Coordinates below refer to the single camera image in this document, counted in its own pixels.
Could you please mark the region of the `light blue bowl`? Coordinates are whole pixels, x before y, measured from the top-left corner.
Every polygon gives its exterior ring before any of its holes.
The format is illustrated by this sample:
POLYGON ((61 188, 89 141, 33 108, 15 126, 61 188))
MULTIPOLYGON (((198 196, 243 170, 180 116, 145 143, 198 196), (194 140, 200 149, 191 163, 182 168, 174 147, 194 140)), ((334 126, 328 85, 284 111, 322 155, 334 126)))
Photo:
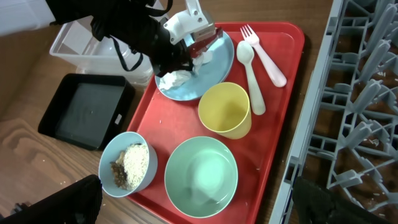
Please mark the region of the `light blue bowl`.
POLYGON ((105 147, 101 160, 99 163, 98 175, 101 180, 103 190, 112 197, 126 197, 130 194, 139 192, 145 189, 154 179, 157 171, 157 154, 153 147, 149 145, 146 140, 138 133, 125 132, 117 135, 113 138, 109 144, 105 147), (114 175, 111 171, 110 162, 115 161, 121 151, 125 151, 131 144, 141 143, 149 148, 149 165, 144 179, 135 190, 124 190, 119 188, 114 183, 114 175))

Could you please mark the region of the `green bowl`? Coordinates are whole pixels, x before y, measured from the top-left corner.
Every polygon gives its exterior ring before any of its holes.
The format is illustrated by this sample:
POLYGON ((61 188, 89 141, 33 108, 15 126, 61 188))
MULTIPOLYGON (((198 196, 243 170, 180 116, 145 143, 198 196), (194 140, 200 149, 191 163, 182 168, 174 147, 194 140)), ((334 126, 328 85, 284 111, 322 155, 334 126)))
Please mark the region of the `green bowl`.
POLYGON ((187 139, 171 153, 164 184, 173 206, 192 218, 209 218, 224 210, 238 186, 232 152, 208 136, 187 139))

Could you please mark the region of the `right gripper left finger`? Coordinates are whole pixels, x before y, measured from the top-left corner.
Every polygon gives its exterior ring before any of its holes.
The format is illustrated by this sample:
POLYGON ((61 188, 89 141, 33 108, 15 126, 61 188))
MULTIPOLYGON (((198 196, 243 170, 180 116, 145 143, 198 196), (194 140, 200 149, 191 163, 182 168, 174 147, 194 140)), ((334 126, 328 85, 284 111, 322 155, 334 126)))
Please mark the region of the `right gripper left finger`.
POLYGON ((102 199, 102 183, 91 174, 35 204, 15 204, 1 224, 94 224, 102 199))

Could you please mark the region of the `white napkin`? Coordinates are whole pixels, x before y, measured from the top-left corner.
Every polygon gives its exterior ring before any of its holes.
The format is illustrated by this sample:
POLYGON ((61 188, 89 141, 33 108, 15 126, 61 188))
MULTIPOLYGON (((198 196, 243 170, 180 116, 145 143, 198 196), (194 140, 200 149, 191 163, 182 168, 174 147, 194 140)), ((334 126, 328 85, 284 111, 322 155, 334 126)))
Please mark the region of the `white napkin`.
POLYGON ((178 87, 191 79, 192 76, 198 75, 199 69, 206 63, 209 63, 213 58, 212 51, 206 51, 197 58, 193 59, 193 71, 178 70, 172 73, 167 73, 160 79, 159 89, 169 90, 173 87, 178 87))

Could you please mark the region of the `rice and food scraps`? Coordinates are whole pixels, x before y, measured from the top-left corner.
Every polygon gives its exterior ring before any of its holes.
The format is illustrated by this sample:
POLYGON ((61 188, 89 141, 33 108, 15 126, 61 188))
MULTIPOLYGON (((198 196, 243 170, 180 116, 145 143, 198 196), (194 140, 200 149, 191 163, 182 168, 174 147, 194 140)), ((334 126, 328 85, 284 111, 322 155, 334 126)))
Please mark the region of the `rice and food scraps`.
POLYGON ((116 186, 124 190, 135 190, 147 172, 149 148, 141 143, 131 144, 110 164, 116 186))

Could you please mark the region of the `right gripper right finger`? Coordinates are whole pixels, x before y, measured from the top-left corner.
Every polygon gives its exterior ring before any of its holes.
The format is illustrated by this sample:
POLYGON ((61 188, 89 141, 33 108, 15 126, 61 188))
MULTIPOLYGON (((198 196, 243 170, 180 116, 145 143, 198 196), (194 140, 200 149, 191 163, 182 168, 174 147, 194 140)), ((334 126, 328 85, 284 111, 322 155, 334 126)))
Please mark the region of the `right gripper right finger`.
POLYGON ((292 199, 300 224, 389 224, 302 177, 295 180, 292 199))

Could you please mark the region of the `red snack wrapper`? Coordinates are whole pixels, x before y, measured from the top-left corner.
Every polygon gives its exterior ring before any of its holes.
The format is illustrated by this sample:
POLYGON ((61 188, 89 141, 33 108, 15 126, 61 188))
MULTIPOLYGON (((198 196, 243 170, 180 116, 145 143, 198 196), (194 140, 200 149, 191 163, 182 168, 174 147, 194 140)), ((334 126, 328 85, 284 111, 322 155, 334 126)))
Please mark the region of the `red snack wrapper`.
POLYGON ((199 57, 203 52, 206 52, 212 44, 214 44, 219 38, 222 38, 223 30, 222 28, 216 28, 215 34, 210 37, 205 38, 204 40, 194 42, 188 47, 189 54, 191 58, 199 57))

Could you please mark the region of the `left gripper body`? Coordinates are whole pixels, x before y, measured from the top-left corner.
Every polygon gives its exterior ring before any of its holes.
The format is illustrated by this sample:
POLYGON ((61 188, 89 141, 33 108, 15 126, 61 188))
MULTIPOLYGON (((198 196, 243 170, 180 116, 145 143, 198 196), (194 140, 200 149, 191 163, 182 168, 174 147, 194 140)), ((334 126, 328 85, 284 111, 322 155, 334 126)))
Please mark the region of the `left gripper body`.
POLYGON ((147 55, 157 77, 178 70, 192 71, 193 62, 186 44, 170 42, 168 30, 152 17, 146 17, 139 25, 136 50, 147 55))

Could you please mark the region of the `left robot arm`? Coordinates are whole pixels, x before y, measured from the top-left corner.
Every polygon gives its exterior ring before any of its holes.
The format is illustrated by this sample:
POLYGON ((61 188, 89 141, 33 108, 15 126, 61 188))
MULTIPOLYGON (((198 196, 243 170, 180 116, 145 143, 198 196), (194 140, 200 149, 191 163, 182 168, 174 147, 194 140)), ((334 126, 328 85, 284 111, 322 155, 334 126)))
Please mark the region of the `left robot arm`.
POLYGON ((122 68, 131 72, 148 56, 158 77, 177 70, 191 71, 193 60, 184 41, 172 44, 170 32, 155 18, 168 13, 173 5, 167 1, 165 9, 154 9, 154 1, 130 0, 46 0, 55 20, 66 24, 92 16, 91 33, 98 41, 113 40, 122 68))

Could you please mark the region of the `yellow plastic cup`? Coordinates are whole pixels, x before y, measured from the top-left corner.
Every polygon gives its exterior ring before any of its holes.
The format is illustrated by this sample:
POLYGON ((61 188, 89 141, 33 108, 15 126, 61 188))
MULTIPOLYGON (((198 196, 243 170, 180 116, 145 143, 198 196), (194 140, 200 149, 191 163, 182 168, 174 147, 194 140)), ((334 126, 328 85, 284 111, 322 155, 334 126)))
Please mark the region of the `yellow plastic cup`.
POLYGON ((204 127, 216 134, 229 139, 243 138, 252 125, 249 96, 236 83, 219 83, 201 97, 198 116, 204 127))

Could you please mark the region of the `light blue plate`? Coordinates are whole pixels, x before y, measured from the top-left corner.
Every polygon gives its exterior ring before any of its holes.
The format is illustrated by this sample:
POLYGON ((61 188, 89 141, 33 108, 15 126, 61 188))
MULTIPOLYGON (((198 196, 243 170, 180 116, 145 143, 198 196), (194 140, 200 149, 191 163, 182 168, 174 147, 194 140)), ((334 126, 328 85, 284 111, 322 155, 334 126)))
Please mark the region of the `light blue plate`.
POLYGON ((230 36, 223 31, 223 36, 214 42, 208 52, 213 53, 210 62, 201 66, 198 73, 180 86, 169 90, 160 89, 160 78, 155 77, 155 84, 159 91, 175 101, 191 101, 199 99, 212 86, 223 82, 228 76, 234 60, 234 45, 230 36))

